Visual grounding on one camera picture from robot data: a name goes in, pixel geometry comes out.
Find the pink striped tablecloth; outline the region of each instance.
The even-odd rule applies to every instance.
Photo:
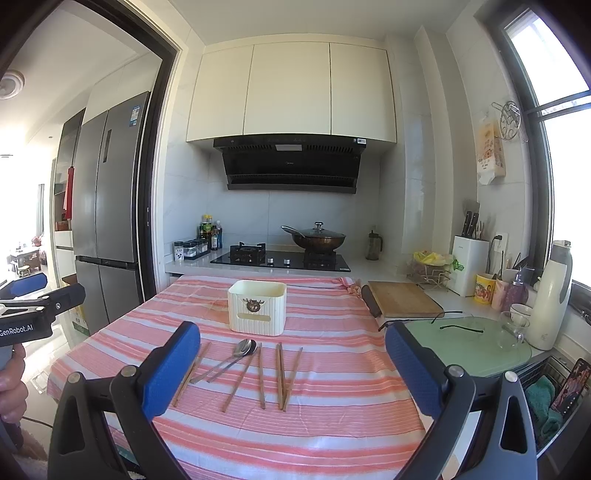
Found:
[[[183,320],[212,343],[197,372],[228,357],[244,334],[229,328],[228,288],[236,278],[187,276],[111,323],[52,368],[47,391],[58,399],[73,371],[110,377],[139,365]],[[288,285],[287,321],[263,343],[267,409],[262,410],[256,358],[226,413],[221,407],[243,361],[217,381],[189,385],[176,408],[154,425],[191,478],[392,479],[424,436],[410,393],[384,337],[348,278],[273,278]],[[286,377],[304,348],[287,412],[277,407],[275,347],[282,342]],[[114,414],[107,421],[129,449]]]

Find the blue gripper pad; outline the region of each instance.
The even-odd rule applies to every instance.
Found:
[[[0,299],[12,300],[22,297],[47,286],[47,277],[44,273],[30,275],[25,278],[13,280],[0,290]]]
[[[443,408],[445,366],[429,348],[412,336],[402,322],[386,330],[386,351],[406,383],[418,408],[437,420]]]
[[[183,322],[168,341],[150,352],[139,366],[138,385],[143,387],[142,410],[148,421],[162,415],[185,373],[193,364],[201,335],[192,322]]]

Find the green towel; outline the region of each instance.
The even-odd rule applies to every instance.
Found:
[[[525,390],[533,416],[535,438],[540,447],[548,443],[562,426],[562,415],[550,408],[554,393],[554,385],[545,375]]]

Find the yellow mug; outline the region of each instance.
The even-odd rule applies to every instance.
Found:
[[[476,288],[474,289],[474,300],[484,305],[492,303],[492,296],[495,293],[495,280],[492,275],[485,273],[476,276]]]

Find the spice jar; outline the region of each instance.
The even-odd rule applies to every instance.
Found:
[[[207,240],[200,238],[197,240],[197,254],[204,254],[207,252]]]
[[[195,260],[197,258],[197,241],[189,240],[183,244],[184,248],[184,259]]]
[[[181,263],[184,260],[184,242],[182,240],[178,240],[174,243],[173,251],[174,251],[174,261]]]

